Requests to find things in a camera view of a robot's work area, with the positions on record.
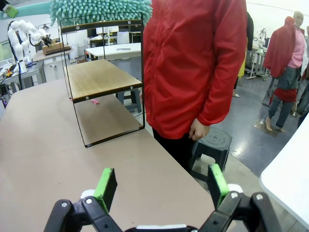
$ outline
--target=chair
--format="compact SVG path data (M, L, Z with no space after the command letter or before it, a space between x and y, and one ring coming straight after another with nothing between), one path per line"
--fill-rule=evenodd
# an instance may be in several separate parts
M196 141L192 148L192 159L190 163L191 176L207 181L207 176L196 171L193 171L193 166L197 158L200 158L202 154L212 157L224 172L228 153L232 142L232 136L222 130L211 128L209 134L204 138Z
M122 103L124 104L124 100L125 99L131 99L132 104L131 105L126 105L127 110L135 110L137 109L138 113L141 112L141 105L140 105L140 93L139 93L139 89L135 88L130 90L130 95L126 95L125 93L128 91L124 91L124 92L119 92L116 93L116 98Z

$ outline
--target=red hooded jacket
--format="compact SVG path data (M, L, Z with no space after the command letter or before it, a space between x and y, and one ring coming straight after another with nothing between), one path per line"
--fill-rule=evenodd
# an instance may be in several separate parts
M295 47L294 19L287 17L284 26L275 30L270 38L269 47L264 60L264 67L277 78L284 73L286 66L292 59Z
M153 0L144 31L148 123L167 139L189 132L195 118L221 122L245 58L245 0Z

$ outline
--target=pink object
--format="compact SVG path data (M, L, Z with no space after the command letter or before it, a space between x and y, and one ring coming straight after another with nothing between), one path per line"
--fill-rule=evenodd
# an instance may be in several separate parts
M289 62L288 66L291 68L299 68L303 64L303 55L305 51L305 40L304 40L304 35L303 33L297 28L296 33L295 33L295 47L294 47L294 52L292 54L292 59Z
M96 99L92 99L91 100L95 105L97 105L97 104L99 104L100 102L98 101L98 100L96 100Z

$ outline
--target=gray floor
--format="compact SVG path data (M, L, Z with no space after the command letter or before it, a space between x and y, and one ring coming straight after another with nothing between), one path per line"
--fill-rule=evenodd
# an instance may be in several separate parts
M141 80L140 58L112 62ZM61 62L58 62L59 68L56 71L58 73L58 79L63 78L61 65ZM54 70L49 65L45 66L45 72L47 81L55 79ZM268 107L263 106L261 102L269 80L242 79L239 83L242 85L237 88L240 98L233 98L230 113L227 118L222 123L213 125L213 127L225 130L233 136L230 156L224 173L226 181L228 183L239 184L246 195L252 195L254 192L262 191L258 177L296 131L297 118L289 116L284 127L286 133L275 133L275 136L255 128L253 126L254 123L267 114ZM141 115L138 115L137 112L134 115L141 121ZM274 125L277 117L278 112L273 119ZM146 124L146 129L152 134L152 129L148 124ZM197 171L207 173L207 166L210 162L212 162L211 159L202 156L201 160L196 162L194 168ZM208 190L205 183L198 182ZM305 231L305 228L274 200L272 200L272 204L284 232Z

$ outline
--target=fluffy teal mop head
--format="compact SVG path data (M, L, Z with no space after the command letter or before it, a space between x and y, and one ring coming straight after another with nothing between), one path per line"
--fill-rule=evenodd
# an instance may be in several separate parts
M52 0L51 25L57 19L62 26L99 21L140 19L146 23L152 16L151 0Z

